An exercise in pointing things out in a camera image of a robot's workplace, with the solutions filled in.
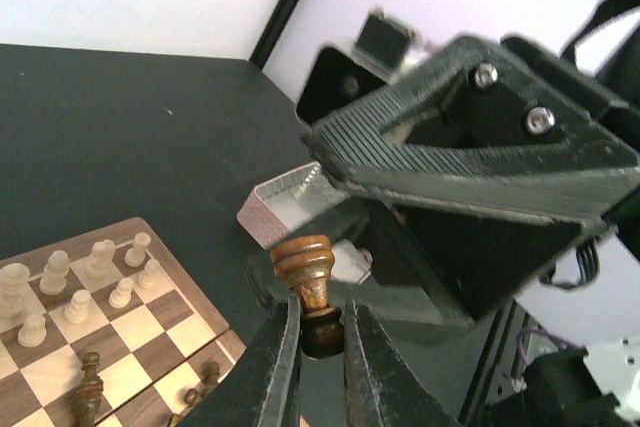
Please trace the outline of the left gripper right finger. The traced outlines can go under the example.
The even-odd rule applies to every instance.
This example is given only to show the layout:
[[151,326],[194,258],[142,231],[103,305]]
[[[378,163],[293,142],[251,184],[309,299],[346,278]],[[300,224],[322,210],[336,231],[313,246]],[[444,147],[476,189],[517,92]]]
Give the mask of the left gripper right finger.
[[367,306],[345,311],[344,402],[348,426],[457,426],[418,381]]

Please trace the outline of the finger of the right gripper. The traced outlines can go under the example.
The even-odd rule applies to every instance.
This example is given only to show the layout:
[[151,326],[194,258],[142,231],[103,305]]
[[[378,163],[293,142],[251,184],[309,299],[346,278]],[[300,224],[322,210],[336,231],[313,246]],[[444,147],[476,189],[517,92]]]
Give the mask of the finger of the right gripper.
[[375,282],[364,302],[385,319],[477,322],[591,238],[573,222],[365,205]]
[[639,191],[639,155],[503,46],[455,38],[306,136],[356,196],[527,223],[597,223]]

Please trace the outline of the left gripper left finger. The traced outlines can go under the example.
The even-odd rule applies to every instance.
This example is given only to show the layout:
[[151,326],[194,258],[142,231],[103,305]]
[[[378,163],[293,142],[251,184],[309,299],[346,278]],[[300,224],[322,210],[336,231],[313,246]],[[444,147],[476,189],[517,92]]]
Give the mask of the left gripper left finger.
[[225,380],[179,424],[298,426],[300,330],[301,306],[291,294],[271,309]]

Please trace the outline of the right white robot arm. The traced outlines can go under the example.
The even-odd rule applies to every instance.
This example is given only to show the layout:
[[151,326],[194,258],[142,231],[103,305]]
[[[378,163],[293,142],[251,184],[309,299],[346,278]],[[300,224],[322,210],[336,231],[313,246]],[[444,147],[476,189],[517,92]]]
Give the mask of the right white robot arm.
[[449,340],[501,308],[639,199],[639,115],[567,57],[461,35],[306,137],[365,211],[371,291],[343,291],[346,421],[445,425],[391,344]]

